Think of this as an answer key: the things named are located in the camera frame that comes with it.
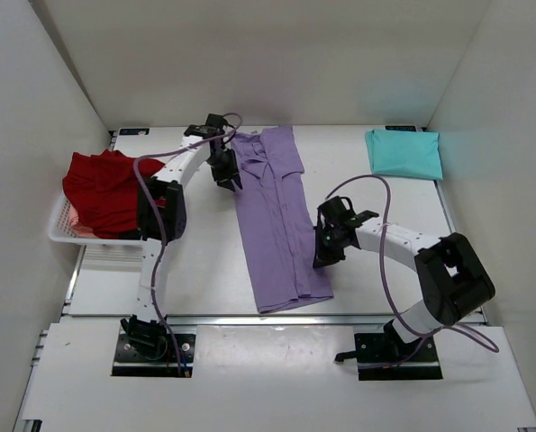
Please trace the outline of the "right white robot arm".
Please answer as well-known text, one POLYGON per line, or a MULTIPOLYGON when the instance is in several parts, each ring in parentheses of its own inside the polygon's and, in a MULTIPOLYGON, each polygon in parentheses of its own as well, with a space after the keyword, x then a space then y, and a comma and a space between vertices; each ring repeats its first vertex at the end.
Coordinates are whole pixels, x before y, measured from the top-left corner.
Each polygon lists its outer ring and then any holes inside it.
POLYGON ((380 279, 395 317, 384 326, 383 348, 404 360, 415 342, 441 329, 452 329, 495 297, 495 286, 469 240, 458 232, 437 237, 406 229, 373 211, 357 213, 347 197, 333 197, 317 210, 313 266, 332 266, 345 249, 378 253, 380 279), (415 271, 422 298, 400 312, 389 292, 386 260, 415 271))

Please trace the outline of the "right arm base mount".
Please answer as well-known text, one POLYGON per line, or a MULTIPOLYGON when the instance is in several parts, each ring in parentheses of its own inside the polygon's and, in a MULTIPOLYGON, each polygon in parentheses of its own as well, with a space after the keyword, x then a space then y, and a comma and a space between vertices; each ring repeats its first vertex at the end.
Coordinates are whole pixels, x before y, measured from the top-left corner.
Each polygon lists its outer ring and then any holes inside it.
POLYGON ((396 333, 357 332, 354 348, 339 352, 334 363, 354 360, 361 382, 438 381, 443 379, 441 363, 433 337, 420 337, 411 343, 395 339, 396 333))

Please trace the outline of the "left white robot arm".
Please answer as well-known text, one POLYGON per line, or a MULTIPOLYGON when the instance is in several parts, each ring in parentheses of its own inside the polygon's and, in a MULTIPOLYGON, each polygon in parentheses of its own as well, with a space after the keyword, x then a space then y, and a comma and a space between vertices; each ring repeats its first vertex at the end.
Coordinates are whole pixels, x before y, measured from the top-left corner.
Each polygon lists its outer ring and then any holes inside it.
POLYGON ((171 353, 180 361, 177 338, 160 304, 167 291, 174 243, 186 230, 186 187, 200 166, 207 165, 217 186, 232 192, 242 188, 230 147, 241 125, 242 118, 235 112, 210 113, 203 124, 186 128, 177 149, 133 160, 142 263, 136 311, 121 325, 130 345, 151 362, 171 353))

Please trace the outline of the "purple t shirt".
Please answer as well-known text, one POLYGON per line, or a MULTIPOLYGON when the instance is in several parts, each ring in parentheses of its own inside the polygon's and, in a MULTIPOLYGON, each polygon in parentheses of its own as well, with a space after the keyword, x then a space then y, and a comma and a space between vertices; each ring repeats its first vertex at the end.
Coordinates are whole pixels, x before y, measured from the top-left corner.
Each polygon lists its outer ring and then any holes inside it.
POLYGON ((293 128, 238 133, 232 148, 242 182, 236 214, 258 312, 331 299, 330 279, 313 268, 315 235, 293 128))

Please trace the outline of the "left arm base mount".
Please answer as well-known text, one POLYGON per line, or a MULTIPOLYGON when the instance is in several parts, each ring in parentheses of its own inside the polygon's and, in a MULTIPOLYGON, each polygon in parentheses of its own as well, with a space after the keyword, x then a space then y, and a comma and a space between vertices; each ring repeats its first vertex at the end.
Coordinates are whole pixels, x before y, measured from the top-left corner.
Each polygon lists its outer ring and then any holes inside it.
POLYGON ((191 378, 196 333, 175 334, 176 344, 163 326, 121 321, 111 375, 116 377, 191 378))

